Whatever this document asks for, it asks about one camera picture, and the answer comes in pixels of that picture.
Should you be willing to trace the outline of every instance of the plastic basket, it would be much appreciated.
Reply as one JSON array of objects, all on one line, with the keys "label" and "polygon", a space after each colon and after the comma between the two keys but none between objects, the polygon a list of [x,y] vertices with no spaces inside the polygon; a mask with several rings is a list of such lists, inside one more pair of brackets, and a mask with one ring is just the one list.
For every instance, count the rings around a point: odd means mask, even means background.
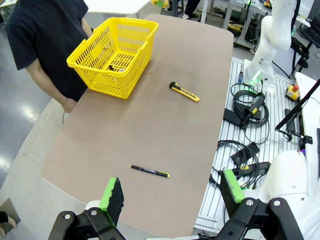
[{"label": "plastic basket", "polygon": [[68,57],[89,89],[127,99],[146,68],[154,44],[156,22],[111,17]]}]

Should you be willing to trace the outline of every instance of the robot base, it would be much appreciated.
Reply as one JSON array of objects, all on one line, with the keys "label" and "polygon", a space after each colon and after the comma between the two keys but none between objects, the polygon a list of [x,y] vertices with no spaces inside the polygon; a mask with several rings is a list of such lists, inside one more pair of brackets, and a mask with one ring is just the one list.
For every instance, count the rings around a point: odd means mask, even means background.
[{"label": "robot base", "polygon": [[248,76],[248,73],[246,71],[250,63],[251,61],[247,59],[244,60],[243,83],[261,89],[262,88],[261,79],[262,79],[263,90],[271,94],[275,94],[276,93],[276,76],[274,74],[270,75],[270,74],[261,72],[255,79],[252,79]]}]

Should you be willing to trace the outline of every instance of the person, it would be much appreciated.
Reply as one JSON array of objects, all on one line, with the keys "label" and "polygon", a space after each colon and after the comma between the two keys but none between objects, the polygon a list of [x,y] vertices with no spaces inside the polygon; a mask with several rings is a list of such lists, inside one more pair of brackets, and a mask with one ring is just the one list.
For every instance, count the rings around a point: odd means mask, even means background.
[{"label": "person", "polygon": [[200,0],[188,0],[188,2],[186,3],[182,18],[183,19],[199,18],[199,15],[194,13],[199,3],[200,3]]},{"label": "person", "polygon": [[87,86],[67,58],[93,33],[84,0],[18,0],[6,23],[18,70],[70,113]]},{"label": "person", "polygon": [[[5,211],[0,211],[0,224],[9,223],[13,228],[17,227],[16,221],[7,215]],[[2,237],[6,236],[5,230],[0,227],[0,234]]]}]

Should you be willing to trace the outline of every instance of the black marker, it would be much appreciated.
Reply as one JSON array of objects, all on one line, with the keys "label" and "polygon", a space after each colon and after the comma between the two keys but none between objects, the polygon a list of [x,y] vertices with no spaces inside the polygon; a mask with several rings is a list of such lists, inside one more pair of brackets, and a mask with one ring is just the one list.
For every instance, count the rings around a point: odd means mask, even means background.
[{"label": "black marker", "polygon": [[140,170],[140,171],[143,171],[143,172],[146,172],[146,173],[150,173],[150,174],[154,174],[154,175],[159,175],[159,176],[162,176],[162,177],[170,178],[170,174],[166,173],[166,172],[163,172],[163,171],[155,171],[155,170],[151,170],[151,169],[148,169],[148,168],[135,166],[135,165],[131,165],[130,168],[137,169],[137,170]]}]

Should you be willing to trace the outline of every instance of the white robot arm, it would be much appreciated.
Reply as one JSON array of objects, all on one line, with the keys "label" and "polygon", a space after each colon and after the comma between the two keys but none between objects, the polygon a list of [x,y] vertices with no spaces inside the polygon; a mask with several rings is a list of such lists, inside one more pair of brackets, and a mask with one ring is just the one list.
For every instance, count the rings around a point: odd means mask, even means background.
[{"label": "white robot arm", "polygon": [[291,45],[291,23],[297,0],[275,0],[272,15],[265,16],[261,23],[261,37],[257,51],[251,63],[245,60],[244,82],[259,87],[259,76],[265,86],[274,88],[275,71],[271,64],[277,50],[286,51]]}]

